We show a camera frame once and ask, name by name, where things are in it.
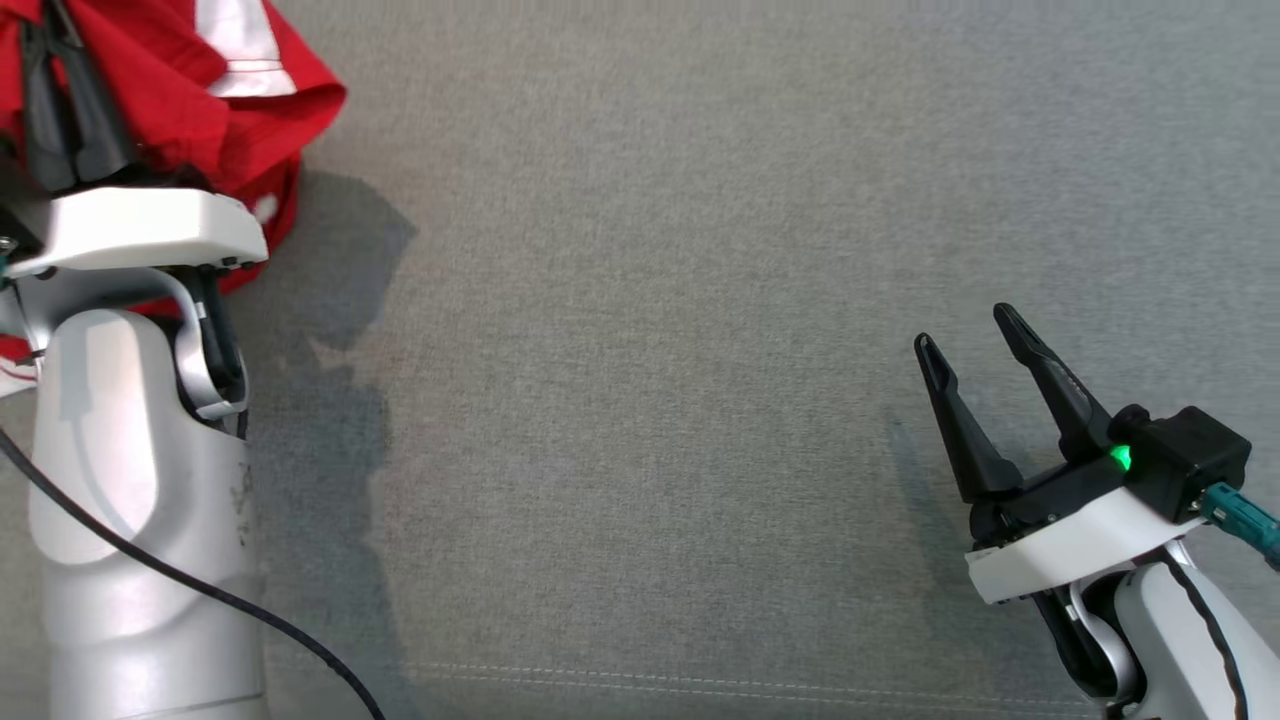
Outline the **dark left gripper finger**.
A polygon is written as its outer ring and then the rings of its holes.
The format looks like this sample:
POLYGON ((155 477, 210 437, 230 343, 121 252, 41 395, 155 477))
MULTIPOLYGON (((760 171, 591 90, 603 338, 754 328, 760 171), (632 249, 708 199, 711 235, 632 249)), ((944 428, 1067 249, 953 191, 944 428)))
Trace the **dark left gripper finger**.
POLYGON ((100 182, 134 168, 136 145, 129 128, 65 0, 50 0, 50 37, 76 115, 78 178, 100 182))
POLYGON ((46 191, 63 193, 78 179, 67 128, 67 99, 55 76, 49 33, 22 20, 19 46, 26 165, 46 191))

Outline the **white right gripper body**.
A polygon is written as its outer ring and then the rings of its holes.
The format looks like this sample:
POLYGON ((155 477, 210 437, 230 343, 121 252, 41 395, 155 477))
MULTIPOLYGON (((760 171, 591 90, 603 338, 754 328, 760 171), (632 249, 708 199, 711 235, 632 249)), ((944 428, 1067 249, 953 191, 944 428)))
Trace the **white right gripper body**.
POLYGON ((1169 516, 1134 491, 1126 450, 1064 465, 1024 483, 993 450, 965 454, 965 501, 975 548, 968 575, 986 603, 1000 603, 1093 577, 1179 539, 1203 524, 1169 516))

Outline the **red shorts with white stripes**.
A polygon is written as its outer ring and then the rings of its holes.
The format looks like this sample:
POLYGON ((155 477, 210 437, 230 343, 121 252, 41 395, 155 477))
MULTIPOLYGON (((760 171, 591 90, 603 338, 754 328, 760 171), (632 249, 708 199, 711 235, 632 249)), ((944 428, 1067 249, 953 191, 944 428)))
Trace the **red shorts with white stripes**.
POLYGON ((65 0, 145 159, 191 167, 259 219, 294 225, 303 149, 346 87, 273 0, 65 0))

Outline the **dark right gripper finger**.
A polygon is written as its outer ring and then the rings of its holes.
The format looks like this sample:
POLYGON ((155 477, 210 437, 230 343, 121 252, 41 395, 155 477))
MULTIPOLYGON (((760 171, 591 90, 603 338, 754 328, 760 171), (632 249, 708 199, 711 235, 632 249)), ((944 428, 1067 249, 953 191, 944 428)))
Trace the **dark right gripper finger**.
POLYGON ((1065 361, 1011 304, 996 304, 993 319, 1012 356, 1030 373, 1059 429, 1059 451, 1068 462, 1110 454, 1111 415, 1065 361))
POLYGON ((940 346, 920 333, 913 347, 963 502, 1012 495, 1021 487, 1021 473, 1000 455, 963 401, 957 377, 940 346))

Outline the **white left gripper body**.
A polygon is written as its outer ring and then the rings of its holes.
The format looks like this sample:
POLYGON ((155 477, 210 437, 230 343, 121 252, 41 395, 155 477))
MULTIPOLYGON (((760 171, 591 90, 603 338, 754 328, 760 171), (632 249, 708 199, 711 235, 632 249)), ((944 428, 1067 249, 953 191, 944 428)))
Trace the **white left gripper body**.
POLYGON ((102 187, 52 200, 44 249, 6 263, 4 274, 239 266, 268 258, 261 225, 232 197, 188 188, 102 187))

